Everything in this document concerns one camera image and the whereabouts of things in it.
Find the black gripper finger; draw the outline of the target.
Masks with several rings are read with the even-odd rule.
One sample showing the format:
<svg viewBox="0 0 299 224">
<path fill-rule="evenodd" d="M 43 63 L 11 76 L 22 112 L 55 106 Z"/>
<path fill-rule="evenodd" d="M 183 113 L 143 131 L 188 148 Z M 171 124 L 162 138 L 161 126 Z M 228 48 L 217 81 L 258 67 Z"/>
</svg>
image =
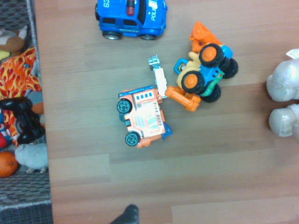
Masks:
<svg viewBox="0 0 299 224">
<path fill-rule="evenodd" d="M 139 224 L 139 208 L 135 204 L 128 205 L 124 212 L 110 224 Z"/>
</svg>

